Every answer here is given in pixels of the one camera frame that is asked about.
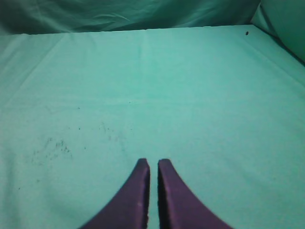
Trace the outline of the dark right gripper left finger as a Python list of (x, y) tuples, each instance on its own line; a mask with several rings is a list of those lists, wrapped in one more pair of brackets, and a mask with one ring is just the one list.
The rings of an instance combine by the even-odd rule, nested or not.
[(140, 158), (123, 186), (82, 229), (146, 229), (150, 198), (150, 167)]

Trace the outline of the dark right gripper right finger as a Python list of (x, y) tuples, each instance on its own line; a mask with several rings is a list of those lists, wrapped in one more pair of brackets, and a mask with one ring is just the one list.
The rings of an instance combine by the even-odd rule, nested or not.
[(169, 159), (158, 162), (158, 213), (161, 229), (230, 229), (181, 179)]

